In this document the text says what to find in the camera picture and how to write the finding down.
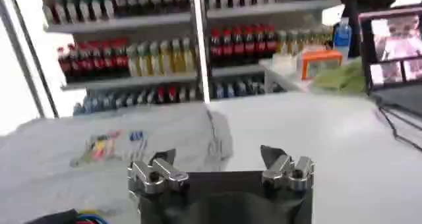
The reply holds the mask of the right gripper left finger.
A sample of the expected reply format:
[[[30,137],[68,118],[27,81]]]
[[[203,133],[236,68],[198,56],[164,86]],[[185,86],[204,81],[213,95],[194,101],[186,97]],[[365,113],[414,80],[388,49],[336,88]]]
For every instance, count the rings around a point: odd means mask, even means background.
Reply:
[[[182,192],[189,187],[189,174],[173,166],[176,149],[156,152],[147,163],[132,161],[128,168],[128,187],[133,193],[161,194],[168,188]]]

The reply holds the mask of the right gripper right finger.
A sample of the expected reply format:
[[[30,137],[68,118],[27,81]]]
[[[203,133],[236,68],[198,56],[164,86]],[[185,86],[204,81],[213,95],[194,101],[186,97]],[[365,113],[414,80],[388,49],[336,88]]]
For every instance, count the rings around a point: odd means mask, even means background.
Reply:
[[[266,170],[262,172],[261,182],[269,189],[286,188],[292,191],[307,191],[314,185],[314,161],[301,156],[294,161],[281,148],[261,145],[260,153]]]

